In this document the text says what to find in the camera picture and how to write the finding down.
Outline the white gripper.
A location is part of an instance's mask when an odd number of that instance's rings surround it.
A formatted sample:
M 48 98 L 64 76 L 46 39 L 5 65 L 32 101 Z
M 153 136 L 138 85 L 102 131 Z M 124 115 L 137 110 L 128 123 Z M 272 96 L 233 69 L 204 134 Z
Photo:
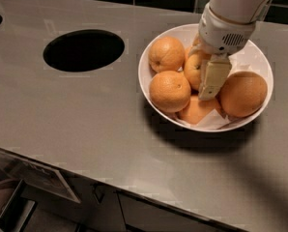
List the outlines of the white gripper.
M 255 23 L 229 22 L 215 15 L 209 5 L 205 6 L 198 34 L 188 53 L 188 56 L 198 52 L 214 54 L 210 60 L 203 60 L 201 64 L 200 100 L 209 101 L 218 94 L 232 69 L 228 55 L 242 50 L 254 29 Z

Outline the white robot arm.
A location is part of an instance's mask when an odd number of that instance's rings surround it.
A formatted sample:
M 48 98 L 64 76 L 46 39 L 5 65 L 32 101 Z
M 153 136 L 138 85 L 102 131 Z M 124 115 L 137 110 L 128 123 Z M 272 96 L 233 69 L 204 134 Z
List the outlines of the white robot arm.
M 201 64 L 199 99 L 214 98 L 231 71 L 229 56 L 242 50 L 270 0 L 210 0 L 201 15 L 189 54 L 211 54 Z

